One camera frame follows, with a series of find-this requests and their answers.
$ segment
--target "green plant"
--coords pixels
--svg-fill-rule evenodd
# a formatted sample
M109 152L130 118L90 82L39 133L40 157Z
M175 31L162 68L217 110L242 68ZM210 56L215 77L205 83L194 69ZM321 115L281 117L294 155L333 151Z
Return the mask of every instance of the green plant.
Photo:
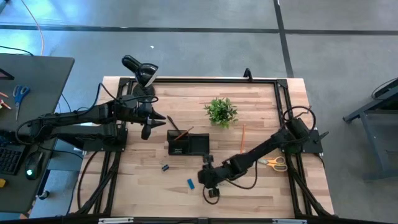
M210 115L209 120L211 124L220 125L222 128L229 128L230 122L235 123L238 119L235 118L236 106L233 106L228 98L218 99L211 101L211 105L205 105L207 110L206 115Z

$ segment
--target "keyboard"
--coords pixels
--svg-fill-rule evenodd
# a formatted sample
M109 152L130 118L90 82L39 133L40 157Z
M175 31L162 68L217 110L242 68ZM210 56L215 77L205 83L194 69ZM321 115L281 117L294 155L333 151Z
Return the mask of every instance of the keyboard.
M16 175L27 146L7 145L0 147L0 174Z

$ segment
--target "orange pencil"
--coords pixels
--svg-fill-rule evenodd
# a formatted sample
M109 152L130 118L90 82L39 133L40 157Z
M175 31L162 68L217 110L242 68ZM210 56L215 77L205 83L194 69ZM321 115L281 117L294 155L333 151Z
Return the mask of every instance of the orange pencil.
M185 131L184 133L182 133L182 134L180 134L179 136L177 136L177 138L175 138L175 139L174 139L174 141L175 141L175 140L178 140L178 139L180 139L182 136L184 136L184 135L188 134L188 132L189 132L189 131L191 131L191 130L192 130L192 128L188 129L188 130L187 130L187 131Z
M243 131L242 131L242 142L241 142L241 154L243 153L243 146L244 146L244 132L246 130L246 124L243 124Z
M5 103L3 100L0 101L0 104L6 106L6 108L11 110L11 107L8 106L7 103Z
M7 96L7 95L5 95L5 94L4 94L4 93L2 93L2 92L0 92L0 95L2 95L2 96L4 96L4 97L8 98L8 96Z

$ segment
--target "black cable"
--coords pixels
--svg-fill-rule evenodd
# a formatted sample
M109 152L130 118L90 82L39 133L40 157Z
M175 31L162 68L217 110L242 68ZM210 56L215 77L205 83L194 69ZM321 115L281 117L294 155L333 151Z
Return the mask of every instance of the black cable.
M254 170L255 170L255 172L256 172L256 177L255 177L255 179L254 179L253 185L250 186L250 187L243 187L243 186L240 186L240 185L238 185L238 184L235 184L234 182L232 182L232 181L230 181L230 180L228 180L228 179L225 179L225 178L223 178L223 177L221 177L221 176L219 176L219 177L222 178L223 180L227 181L228 183L232 184L232 185L235 186L235 187L239 187L240 189L250 190L250 189L252 189L254 186L256 186L256 183L257 183L257 161L256 161L255 163L256 163L256 165L254 166ZM218 196L217 196L217 200L216 200L215 202L209 201L209 200L206 198L206 195L205 195L205 186L203 186L202 195L203 195L203 199L205 199L205 201L206 201L207 203L209 203L210 205L215 205L215 204L217 204L218 201L220 200L220 195L218 195Z
M216 200L215 202L211 202L211 201L209 201L209 200L206 198L205 188L206 188L206 187L203 186L203 191L202 191L203 199L205 199L205 201L206 201L207 203L209 203L210 205L215 205L215 204L217 204L218 201L220 200L220 195L217 196L217 200Z
M53 149L46 149L46 148L44 148L43 146L41 146L40 144L38 144L37 146L38 146L39 148L41 148L41 149L43 149L43 150L47 150L47 151L68 153L68 154L71 154L71 155L77 156L77 157L79 157L79 159L83 160L83 158L82 158L81 156L78 156L78 155L76 155L76 154L75 154L75 153L73 153L73 152L68 152L68 151L60 151L60 150L53 150Z
M139 99L139 98L149 98L149 97L155 98L155 100L152 100L152 101L139 101L139 100L138 100L138 102L140 102L140 103L156 103L156 102L159 101L159 97L157 97L157 96L152 96L152 95L147 95L147 96L135 96L135 97L133 97L133 98L131 98L131 99L123 100L123 102L128 102L128 101L136 100L136 99Z
M24 144L24 145L26 145L26 146L35 144L34 142L24 142L24 141L20 140L20 139L19 139L19 130L20 130L23 126L25 126L25 124L31 123L31 122L33 122L33 121L38 121L38 120L40 120L40 119L41 119L41 118L35 118L35 119L32 119L32 120L23 122L23 123L22 123L20 126L18 126L18 128L15 130L15 139L16 139L20 144Z
M114 100L116 100L116 101L118 101L118 102L120 102L120 103L128 102L128 101L131 101L131 100L136 100L136 99L140 99L140 98L149 98L149 97L155 98L155 100L154 100L154 101L138 101L138 102L140 102L140 103L156 103L156 102L159 101L159 98L158 98L157 96L152 96L152 95L147 95L147 96L135 96L135 97L133 97L133 98L131 98L131 99L122 100L122 101L121 101L121 100L117 99L116 97L114 97L102 83L101 83L101 86L102 86L102 88L104 88L105 92L106 92L111 98L113 98Z
M395 81L395 80L397 80L397 79L398 79L398 77L397 77L397 78L390 79L390 80L386 81L385 83L379 85L377 88L375 88L375 89L373 90L372 94L371 94L372 99L374 99L374 100L383 100L383 99L377 99L377 98L374 96L374 93L375 93L376 91L378 91L378 89L380 89L380 87L384 86L384 85L387 84L387 83L393 82L393 81Z
M77 185L77 180L76 180L76 182L75 182L75 185L73 186L72 196L70 197L69 207L68 207L68 210L67 210L67 214L66 214L66 215L69 214L70 207L72 206L72 202L73 202L73 193L75 193L76 185Z
M239 187L240 189L250 190L250 189L252 189L254 186L256 186L256 183L257 183L257 161L256 161L256 165L255 165L255 170L256 170L256 178L254 179L253 185L250 186L250 187L243 187L243 186L240 186L240 185L235 184L234 182L232 182L232 181L230 181L230 180L228 180L228 179L224 179L224 180L227 181L228 183L232 184L232 185L235 186L235 187Z
M323 165L323 168L325 168L325 162L323 161L323 158L322 158L322 156L321 155L319 155L319 153L314 153L317 157L319 157L319 159L321 160L321 162L322 162L322 165Z
M62 113L62 112L61 112L60 102L58 102L58 109L60 110L60 113Z
M116 97L114 97L114 96L108 91L108 89L104 86L104 84L100 83L100 85L102 86L102 88L104 88L105 92L106 92L110 97L112 97L114 100L119 101L118 99L116 99Z
M1 48L4 48L4 49L20 50L20 51L23 51L23 52L28 53L28 54L31 55L31 56L34 56L32 53L30 53L30 52L27 51L27 50L17 49L17 48L14 48L14 47L5 47L5 46L2 46L2 45L0 45L0 47L1 47Z
M65 102L67 102L68 108L69 108L69 112L72 112L72 109L70 109L70 105L67 101L67 99L64 97L64 95L61 93L62 98L65 100Z
M283 115L282 115L283 119L284 119L285 121L289 122L290 120L289 120L289 119L286 119L286 118L285 118L285 115L286 115L289 111L292 111L293 109L296 109L296 108L303 108L303 109L306 109L308 112L310 112L310 114L312 115L312 127L311 127L310 131L308 132L308 135L307 135L307 136L302 137L302 138L300 138L300 139L296 139L296 140L280 142L281 144L295 143L295 142L303 141L303 140L307 139L307 138L311 135L312 131L315 129L315 125L317 124L317 117L315 116L315 113L314 113L310 108L307 108L306 106L293 106L293 107L287 109L287 110L283 113ZM286 126L286 123L284 123L284 124L280 127L280 129L285 128L285 126Z
M94 152L90 158L87 160L87 163L85 165L85 168L83 169L83 172L81 172L81 176L80 176L80 180L79 180L79 184L77 185L77 207L79 209L81 209L81 203L80 203L80 187L81 187L81 180L83 180L83 176L86 173L88 164L90 164L91 160L93 160L94 156L97 154L98 151Z
M78 116L87 114L91 109L93 109L95 107L95 104L97 104L98 96L100 95L101 85L102 85L102 83L98 84L97 94L95 95L94 103L92 104L92 106L90 108L88 108L88 110L82 112L82 114L79 114Z
M88 110L88 108L87 107L85 107L85 106L81 106L81 107L79 107L76 111L80 111L80 109L86 109L86 110Z

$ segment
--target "wooden table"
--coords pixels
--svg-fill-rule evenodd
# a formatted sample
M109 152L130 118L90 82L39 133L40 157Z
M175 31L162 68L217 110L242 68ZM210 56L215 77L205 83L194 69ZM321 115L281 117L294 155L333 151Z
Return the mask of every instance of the wooden table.
M104 77L103 84L114 95L120 77ZM292 106L308 106L303 79L288 79ZM246 143L249 151L268 139L279 128L274 87L267 84L232 83L156 83L159 101L153 106L157 112L173 118L180 129L195 128L191 133L210 134L210 154L214 166L239 153L242 127L246 123ZM239 121L229 129L212 126L203 109L212 99L228 97L238 107ZM103 90L98 103L111 100ZM303 115L307 126L308 115ZM220 218L288 218L294 217L289 180L286 172L276 172L271 167L258 165L257 185L251 190L239 189L221 183L221 198L217 205L207 204L202 197L203 185L198 183L197 172L203 164L200 156L169 156L166 133L173 129L171 123L155 128L147 141L141 139L142 126L128 124L129 137L122 153L113 202L112 216L134 217L220 217ZM267 158L281 156L278 149ZM84 203L98 185L103 152L97 153L88 167L81 185ZM307 184L324 208L333 213L325 171L320 159L303 154ZM81 169L89 156L85 156ZM170 169L161 170L162 164ZM192 179L195 189L190 190L187 179ZM249 186L254 181L254 166L236 183ZM102 207L105 205L104 191ZM77 209L76 191L71 212ZM304 211L301 191L298 190L300 208Z

